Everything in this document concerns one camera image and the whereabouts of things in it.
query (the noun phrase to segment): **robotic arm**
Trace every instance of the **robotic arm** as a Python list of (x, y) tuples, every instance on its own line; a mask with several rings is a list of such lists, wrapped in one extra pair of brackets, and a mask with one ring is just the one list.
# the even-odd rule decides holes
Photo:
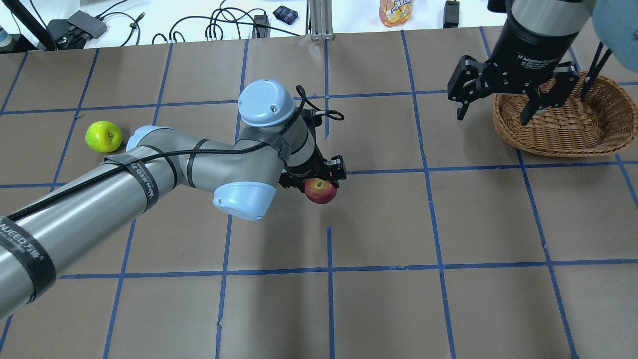
[(177, 185), (214, 192), (215, 207), (247, 220), (265, 215), (278, 182), (302, 192), (308, 178), (338, 186), (346, 178), (343, 159), (324, 159), (315, 126), (321, 115), (339, 113), (303, 109), (309, 102), (302, 87), (297, 91), (299, 107), (274, 80), (249, 85), (238, 101), (248, 126), (235, 146), (143, 126), (125, 153), (0, 217), (0, 319), (35, 300), (84, 254)]
[[(579, 74), (573, 62), (559, 62), (590, 15), (602, 43), (625, 67), (638, 72), (635, 0), (490, 0), (488, 8), (506, 12), (507, 21), (491, 57), (479, 63), (462, 56), (448, 82), (448, 99), (457, 103), (458, 120), (470, 103), (493, 93), (528, 96), (522, 125), (537, 111), (564, 105)], [(541, 92), (538, 87), (551, 78), (556, 79), (554, 87)]]

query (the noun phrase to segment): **red apple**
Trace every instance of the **red apple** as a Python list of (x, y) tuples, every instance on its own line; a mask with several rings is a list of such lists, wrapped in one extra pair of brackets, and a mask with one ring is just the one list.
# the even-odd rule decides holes
[(337, 187), (332, 182), (320, 178), (304, 180), (304, 193), (314, 203), (326, 204), (337, 195)]

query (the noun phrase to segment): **white floor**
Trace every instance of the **white floor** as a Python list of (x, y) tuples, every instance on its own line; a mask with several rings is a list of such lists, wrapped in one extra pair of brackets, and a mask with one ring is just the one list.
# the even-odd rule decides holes
[[(67, 19), (77, 10), (90, 15), (97, 15), (115, 4), (118, 0), (67, 0), (49, 1), (33, 0), (40, 15), (46, 22), (51, 19)], [(378, 0), (333, 0), (332, 16), (335, 33), (366, 33), (379, 31), (393, 31), (398, 29), (438, 29), (443, 26), (443, 6), (445, 0), (413, 0), (414, 13), (412, 18), (403, 26), (387, 28), (379, 20)], [(28, 0), (21, 0), (25, 7), (31, 10)], [(128, 0), (116, 6), (111, 11), (122, 11), (132, 17), (146, 13), (140, 21), (142, 30), (140, 44), (149, 44), (153, 35), (163, 33), (168, 35), (171, 26), (179, 19), (190, 15), (211, 16), (212, 11), (219, 6), (221, 0)], [(495, 14), (487, 10), (487, 0), (461, 0), (460, 27), (499, 26), (505, 21), (504, 14)], [(299, 20), (291, 26), (274, 18), (272, 12), (279, 6), (287, 6), (299, 13)], [(303, 34), (306, 19), (306, 0), (227, 0), (223, 7), (236, 7), (243, 10), (263, 8), (266, 10), (271, 26), (285, 29), (292, 33)], [(128, 26), (131, 20), (123, 15), (113, 15), (107, 18), (108, 31), (99, 39), (91, 40), (89, 47), (120, 46), (130, 32)], [(187, 42), (205, 41), (205, 19), (188, 19), (181, 22), (175, 30), (184, 35)], [(10, 33), (17, 33), (18, 28), (11, 18), (11, 14), (3, 3), (0, 3), (0, 26)], [(222, 24), (225, 39), (238, 38), (237, 28), (233, 24)], [(32, 42), (35, 37), (21, 24), (22, 33)], [(246, 38), (251, 33), (252, 26), (240, 26), (241, 37)], [(271, 37), (291, 36), (276, 30), (271, 30)], [(130, 45), (135, 44), (137, 34), (133, 35)]]

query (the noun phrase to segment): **light blue cap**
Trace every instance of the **light blue cap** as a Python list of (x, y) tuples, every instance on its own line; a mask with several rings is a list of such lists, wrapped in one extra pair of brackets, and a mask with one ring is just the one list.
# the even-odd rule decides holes
[(600, 41), (616, 55), (618, 61), (638, 72), (638, 1), (598, 0), (593, 24)]
[(233, 182), (219, 186), (212, 200), (221, 211), (245, 220), (260, 220), (277, 190), (261, 182)]
[(239, 95), (239, 113), (253, 127), (268, 127), (284, 122), (295, 112), (295, 100), (275, 80), (258, 80)]
[(160, 128), (167, 128), (169, 130), (172, 130), (172, 128), (170, 127), (160, 127), (160, 126), (152, 126), (152, 125), (142, 126), (138, 128), (137, 130), (135, 130), (135, 133), (131, 136), (131, 138), (128, 139), (128, 142), (126, 143), (126, 151), (130, 151), (133, 148), (137, 147), (137, 145), (140, 144), (140, 141), (144, 138), (144, 136), (148, 135), (149, 133), (155, 130), (159, 130)]

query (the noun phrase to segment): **velcro strap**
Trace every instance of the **velcro strap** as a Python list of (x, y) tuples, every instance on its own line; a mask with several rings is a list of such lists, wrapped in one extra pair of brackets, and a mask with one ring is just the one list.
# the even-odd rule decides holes
[(56, 282), (56, 268), (47, 251), (31, 234), (14, 221), (0, 217), (0, 245), (18, 259), (33, 283), (29, 303)]
[(279, 153), (279, 158), (281, 158), (286, 165), (288, 164), (288, 159), (290, 159), (290, 144), (283, 136), (276, 132), (264, 131), (257, 127), (246, 127), (242, 130), (237, 142), (241, 140), (252, 140), (269, 145), (276, 149)]
[(160, 198), (158, 184), (155, 182), (153, 176), (151, 176), (146, 165), (140, 161), (139, 158), (125, 154), (112, 155), (107, 156), (102, 164), (121, 164), (125, 166), (126, 170), (140, 183), (140, 186), (142, 186), (144, 190), (146, 196), (145, 212), (158, 202)]

